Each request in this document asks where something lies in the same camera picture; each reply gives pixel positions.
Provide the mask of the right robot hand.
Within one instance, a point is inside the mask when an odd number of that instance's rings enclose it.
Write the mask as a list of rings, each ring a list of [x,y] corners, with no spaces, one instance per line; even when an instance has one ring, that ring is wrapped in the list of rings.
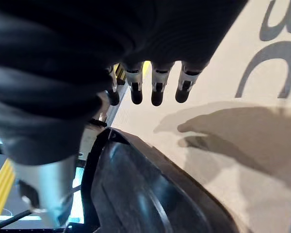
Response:
[[[244,8],[243,0],[0,0],[0,139],[22,199],[52,228],[72,208],[76,160],[101,92],[116,90],[113,66],[142,101],[152,63],[154,105],[182,62],[185,102]]]

